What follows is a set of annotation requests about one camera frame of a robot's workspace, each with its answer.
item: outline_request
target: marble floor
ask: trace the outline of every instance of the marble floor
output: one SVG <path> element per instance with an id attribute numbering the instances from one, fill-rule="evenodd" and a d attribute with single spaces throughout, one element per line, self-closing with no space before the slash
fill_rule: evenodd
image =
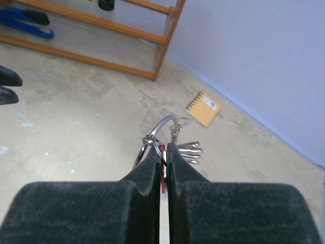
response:
<path id="1" fill-rule="evenodd" d="M 157 82 L 4 43 L 0 65 L 24 80 L 13 89 L 20 102 L 0 107 L 0 220 L 26 183 L 121 179 L 142 137 L 166 115 L 186 116 L 203 91 L 222 109 L 209 128 L 193 120 L 180 133 L 180 143 L 198 140 L 204 149 L 195 169 L 211 181 L 291 184 L 318 223 L 321 171 L 168 59 Z M 168 142 L 168 129 L 158 137 Z M 163 196 L 161 210 L 167 208 Z"/>

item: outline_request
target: floor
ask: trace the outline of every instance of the floor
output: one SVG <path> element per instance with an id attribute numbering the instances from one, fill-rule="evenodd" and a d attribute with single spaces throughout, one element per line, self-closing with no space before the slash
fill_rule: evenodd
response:
<path id="1" fill-rule="evenodd" d="M 0 108 L 0 220 L 26 183 L 121 179 L 142 137 L 166 115 L 186 116 L 186 105 L 203 91 L 222 108 L 209 128 L 193 120 L 180 133 L 180 143 L 198 140 L 204 149 L 195 169 L 211 181 L 294 185 L 318 222 L 321 171 L 170 60 L 152 82 L 3 43 L 0 57 L 24 80 L 14 88 L 20 102 Z M 159 139 L 169 141 L 168 128 Z M 167 208 L 165 195 L 161 210 Z"/>

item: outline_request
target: yellow notebook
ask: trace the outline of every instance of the yellow notebook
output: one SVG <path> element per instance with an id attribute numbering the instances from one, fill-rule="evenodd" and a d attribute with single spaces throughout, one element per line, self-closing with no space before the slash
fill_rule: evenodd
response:
<path id="1" fill-rule="evenodd" d="M 206 93 L 202 92 L 199 92 L 197 97 L 186 107 L 186 112 L 205 127 L 211 124 L 212 119 L 219 110 L 220 105 L 213 101 Z"/>

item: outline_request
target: blue wall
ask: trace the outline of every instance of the blue wall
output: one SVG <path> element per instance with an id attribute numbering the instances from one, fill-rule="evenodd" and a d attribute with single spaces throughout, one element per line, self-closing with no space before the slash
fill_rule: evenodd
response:
<path id="1" fill-rule="evenodd" d="M 325 167 L 324 0 L 187 0 L 169 57 Z"/>

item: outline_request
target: white label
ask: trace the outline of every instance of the white label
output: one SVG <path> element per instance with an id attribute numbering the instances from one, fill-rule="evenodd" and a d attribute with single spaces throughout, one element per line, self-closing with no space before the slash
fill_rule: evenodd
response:
<path id="1" fill-rule="evenodd" d="M 207 97 L 204 97 L 203 98 L 203 101 L 209 105 L 210 108 L 212 108 L 213 110 L 216 110 L 217 109 L 217 105 L 215 105 L 214 103 L 212 103 L 210 101 L 210 99 L 208 99 Z"/>

